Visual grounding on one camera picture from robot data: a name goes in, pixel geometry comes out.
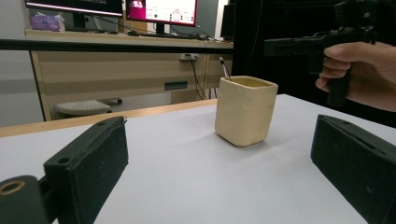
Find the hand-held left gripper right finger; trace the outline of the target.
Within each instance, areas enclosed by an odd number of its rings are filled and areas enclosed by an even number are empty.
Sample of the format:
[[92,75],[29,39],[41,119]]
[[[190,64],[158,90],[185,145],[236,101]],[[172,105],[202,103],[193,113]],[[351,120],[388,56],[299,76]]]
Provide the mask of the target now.
[[310,157],[369,224],[396,224],[396,146],[351,122],[319,115]]

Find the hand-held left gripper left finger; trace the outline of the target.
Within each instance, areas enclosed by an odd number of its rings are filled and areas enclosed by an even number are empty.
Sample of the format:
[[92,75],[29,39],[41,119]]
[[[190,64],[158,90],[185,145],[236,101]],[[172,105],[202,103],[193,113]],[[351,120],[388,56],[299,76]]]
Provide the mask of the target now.
[[125,118],[99,121],[44,163],[59,224],[93,224],[128,165]]

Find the beige square cup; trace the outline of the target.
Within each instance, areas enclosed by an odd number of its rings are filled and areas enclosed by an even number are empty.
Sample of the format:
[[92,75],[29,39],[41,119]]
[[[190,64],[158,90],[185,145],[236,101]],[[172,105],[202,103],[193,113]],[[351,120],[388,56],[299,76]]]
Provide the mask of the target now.
[[256,77],[222,77],[215,131],[238,147],[263,141],[271,124],[278,86]]

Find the light wooden table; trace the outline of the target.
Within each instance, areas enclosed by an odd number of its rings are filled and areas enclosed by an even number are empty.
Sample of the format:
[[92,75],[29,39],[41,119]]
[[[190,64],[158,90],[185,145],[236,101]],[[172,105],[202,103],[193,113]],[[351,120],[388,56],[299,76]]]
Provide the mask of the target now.
[[127,119],[145,117],[145,116],[168,113],[178,110],[215,105],[216,103],[217,103],[216,99],[211,99],[211,100],[187,102],[187,103],[175,104],[175,105],[154,106],[148,108],[93,115],[93,116],[73,118],[73,119],[58,119],[58,120],[50,120],[50,121],[16,125],[10,127],[0,127],[0,138],[28,134],[28,133],[41,133],[41,132],[59,130],[64,128],[72,128],[82,125],[89,125],[104,119],[110,119],[119,116],[123,116]]

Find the black speaker box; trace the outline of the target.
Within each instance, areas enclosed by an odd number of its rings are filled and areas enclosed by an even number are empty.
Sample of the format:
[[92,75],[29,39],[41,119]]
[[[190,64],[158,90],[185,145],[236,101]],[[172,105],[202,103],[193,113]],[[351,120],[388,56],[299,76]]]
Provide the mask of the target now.
[[234,4],[225,5],[223,8],[220,36],[224,40],[233,40],[234,35]]

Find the wooden office desk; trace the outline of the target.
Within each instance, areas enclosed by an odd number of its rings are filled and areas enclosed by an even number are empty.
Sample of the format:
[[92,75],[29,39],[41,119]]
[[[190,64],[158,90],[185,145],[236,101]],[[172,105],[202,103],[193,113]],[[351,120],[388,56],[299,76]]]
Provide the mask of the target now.
[[[33,29],[25,31],[25,39],[233,49],[232,44],[217,41]],[[169,93],[173,104],[194,101],[199,98],[199,89],[208,90],[219,85],[219,79],[223,76],[219,65],[220,56],[227,65],[233,63],[232,54],[198,53],[200,58],[197,61],[181,61],[179,54],[30,50],[44,118],[54,119],[54,106],[61,103],[155,93]],[[166,91],[164,83],[174,81],[187,81],[188,88]]]

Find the white cabinet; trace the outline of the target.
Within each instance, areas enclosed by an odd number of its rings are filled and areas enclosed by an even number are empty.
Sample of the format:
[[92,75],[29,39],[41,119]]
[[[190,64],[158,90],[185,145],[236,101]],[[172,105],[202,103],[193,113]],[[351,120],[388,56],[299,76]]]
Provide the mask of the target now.
[[[24,40],[23,0],[0,0],[0,39]],[[0,127],[43,121],[30,52],[0,49]]]

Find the monitor with pink screen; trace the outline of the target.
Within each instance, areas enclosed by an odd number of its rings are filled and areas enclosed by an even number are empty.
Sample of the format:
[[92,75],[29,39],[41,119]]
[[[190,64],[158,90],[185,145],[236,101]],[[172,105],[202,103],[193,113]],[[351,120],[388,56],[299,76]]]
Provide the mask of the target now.
[[194,27],[197,0],[127,0],[128,21],[150,22],[155,35],[164,35],[165,25]]

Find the purple tissue packet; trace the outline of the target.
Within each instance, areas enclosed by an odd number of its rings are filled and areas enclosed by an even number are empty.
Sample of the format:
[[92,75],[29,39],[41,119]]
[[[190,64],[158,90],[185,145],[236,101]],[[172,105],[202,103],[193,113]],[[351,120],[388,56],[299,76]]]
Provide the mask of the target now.
[[34,16],[30,17],[32,28],[35,30],[63,32],[64,18],[61,15],[45,15],[37,12]]

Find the black computer monitor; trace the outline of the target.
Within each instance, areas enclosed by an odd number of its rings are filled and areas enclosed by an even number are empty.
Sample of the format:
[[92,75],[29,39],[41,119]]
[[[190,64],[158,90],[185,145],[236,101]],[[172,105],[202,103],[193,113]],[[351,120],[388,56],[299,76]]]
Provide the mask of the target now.
[[66,31],[88,32],[86,16],[123,16],[122,0],[24,0],[29,8],[71,13],[73,20]]

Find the black horizontal frame bar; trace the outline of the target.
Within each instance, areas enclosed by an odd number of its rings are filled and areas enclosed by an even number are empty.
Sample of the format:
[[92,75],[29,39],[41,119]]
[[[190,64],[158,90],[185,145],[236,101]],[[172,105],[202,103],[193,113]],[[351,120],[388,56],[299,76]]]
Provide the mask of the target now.
[[233,54],[233,49],[0,39],[1,50]]

